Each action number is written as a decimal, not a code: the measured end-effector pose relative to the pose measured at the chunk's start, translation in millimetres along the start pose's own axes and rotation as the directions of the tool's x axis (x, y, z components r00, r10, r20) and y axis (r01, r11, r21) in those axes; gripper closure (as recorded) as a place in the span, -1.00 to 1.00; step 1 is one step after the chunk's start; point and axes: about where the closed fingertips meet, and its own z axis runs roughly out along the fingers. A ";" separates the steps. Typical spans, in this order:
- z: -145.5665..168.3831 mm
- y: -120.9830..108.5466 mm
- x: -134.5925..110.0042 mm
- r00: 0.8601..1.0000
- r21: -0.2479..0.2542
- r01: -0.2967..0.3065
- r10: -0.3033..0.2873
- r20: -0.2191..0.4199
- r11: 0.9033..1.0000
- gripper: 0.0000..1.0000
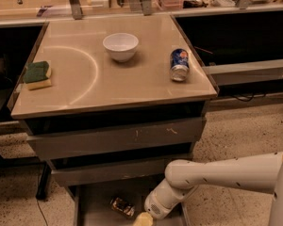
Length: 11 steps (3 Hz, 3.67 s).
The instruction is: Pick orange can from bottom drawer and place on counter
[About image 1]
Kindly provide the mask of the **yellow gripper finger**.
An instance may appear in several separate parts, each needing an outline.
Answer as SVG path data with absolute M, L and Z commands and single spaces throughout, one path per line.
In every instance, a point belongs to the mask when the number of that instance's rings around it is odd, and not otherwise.
M 136 217 L 133 226 L 153 226 L 153 222 L 154 220 L 150 214 L 142 212 Z

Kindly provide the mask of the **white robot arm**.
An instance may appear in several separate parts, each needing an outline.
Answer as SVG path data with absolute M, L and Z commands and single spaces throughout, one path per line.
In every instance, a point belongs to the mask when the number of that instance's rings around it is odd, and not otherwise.
M 164 179 L 151 191 L 133 226 L 153 226 L 199 185 L 231 187 L 270 193 L 273 201 L 268 226 L 283 226 L 283 152 L 197 163 L 175 160 L 169 163 Z

